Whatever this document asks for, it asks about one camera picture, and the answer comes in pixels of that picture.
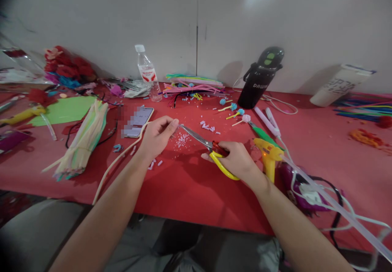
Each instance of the gray pants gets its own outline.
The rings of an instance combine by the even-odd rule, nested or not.
[[[85,207],[62,200],[33,205],[0,229],[0,242],[15,271],[47,271],[85,215]],[[164,219],[147,217],[129,226],[106,272],[278,271],[279,244],[259,234],[203,227],[197,244],[176,255],[158,255],[153,246]]]

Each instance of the scissors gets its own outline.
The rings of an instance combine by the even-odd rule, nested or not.
[[[209,156],[211,159],[215,162],[215,164],[219,167],[219,169],[230,179],[233,180],[240,180],[238,177],[234,176],[231,174],[221,163],[221,161],[218,158],[223,158],[227,157],[229,155],[229,152],[221,148],[215,141],[207,141],[200,135],[198,135],[195,131],[189,129],[188,127],[185,127],[183,124],[180,124],[180,126],[188,132],[194,139],[196,139],[198,142],[202,143],[206,148],[209,150]]]

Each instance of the red scissor handle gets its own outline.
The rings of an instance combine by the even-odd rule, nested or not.
[[[218,153],[218,154],[221,154],[221,155],[224,156],[224,157],[227,157],[227,156],[230,154],[230,152],[228,152],[227,150],[221,148],[221,147],[218,145],[218,143],[217,143],[216,141],[214,141],[214,140],[212,141],[212,145],[213,145],[214,148],[217,149],[217,153]]]

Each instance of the white cup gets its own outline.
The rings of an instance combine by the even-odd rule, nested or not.
[[[374,70],[365,70],[348,64],[342,64],[341,67],[342,69],[312,96],[310,99],[312,104],[327,107],[376,73]]]

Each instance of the hand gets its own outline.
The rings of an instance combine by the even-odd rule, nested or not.
[[[256,166],[242,143],[221,141],[219,146],[230,152],[226,158],[219,158],[222,165],[233,175],[245,182],[251,189],[254,190],[254,184],[267,183],[264,175]],[[201,157],[210,162],[214,162],[209,156],[209,153],[203,153]]]
[[[138,152],[149,160],[155,159],[165,149],[169,138],[178,127],[178,119],[160,117],[147,125]]]

